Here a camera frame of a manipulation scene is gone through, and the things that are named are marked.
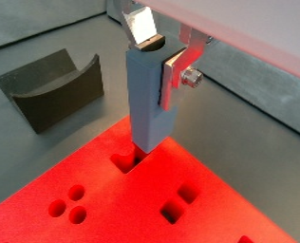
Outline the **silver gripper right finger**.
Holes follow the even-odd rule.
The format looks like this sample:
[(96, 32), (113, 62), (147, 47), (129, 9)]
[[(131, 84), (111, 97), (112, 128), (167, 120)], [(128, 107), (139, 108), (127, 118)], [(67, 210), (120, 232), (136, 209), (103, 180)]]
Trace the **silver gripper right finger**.
[(164, 62), (161, 69), (160, 107), (168, 110), (172, 106), (172, 91), (180, 84), (195, 87), (199, 84), (198, 73), (191, 74), (191, 64), (204, 52), (210, 36), (195, 28), (180, 24), (179, 41), (186, 45)]

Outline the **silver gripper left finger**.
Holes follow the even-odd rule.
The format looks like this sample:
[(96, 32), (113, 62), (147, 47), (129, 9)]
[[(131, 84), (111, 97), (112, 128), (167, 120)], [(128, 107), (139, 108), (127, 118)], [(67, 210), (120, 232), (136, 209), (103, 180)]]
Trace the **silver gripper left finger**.
[(160, 49), (164, 37), (157, 33), (151, 9), (133, 0), (119, 0), (119, 13), (129, 48), (139, 51)]

